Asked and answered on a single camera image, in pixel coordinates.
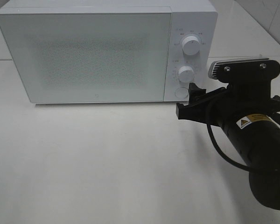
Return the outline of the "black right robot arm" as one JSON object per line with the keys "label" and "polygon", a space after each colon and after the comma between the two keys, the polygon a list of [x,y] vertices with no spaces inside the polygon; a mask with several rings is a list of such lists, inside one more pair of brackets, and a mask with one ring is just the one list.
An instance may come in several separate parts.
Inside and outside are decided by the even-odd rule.
{"label": "black right robot arm", "polygon": [[[255,199],[280,210],[280,97],[271,97],[271,83],[228,84],[211,92],[190,83],[188,90],[189,103],[176,105],[178,119],[204,123],[217,153],[249,173]],[[222,129],[243,163],[222,151],[212,126]]]}

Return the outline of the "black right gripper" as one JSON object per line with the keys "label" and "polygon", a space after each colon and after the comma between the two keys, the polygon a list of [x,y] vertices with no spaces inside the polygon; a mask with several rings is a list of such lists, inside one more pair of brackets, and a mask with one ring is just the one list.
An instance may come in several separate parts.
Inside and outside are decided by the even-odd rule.
{"label": "black right gripper", "polygon": [[201,121],[224,131],[269,130],[280,125],[280,97],[271,97],[271,82],[230,83],[206,93],[189,83],[189,104],[176,103],[179,120]]}

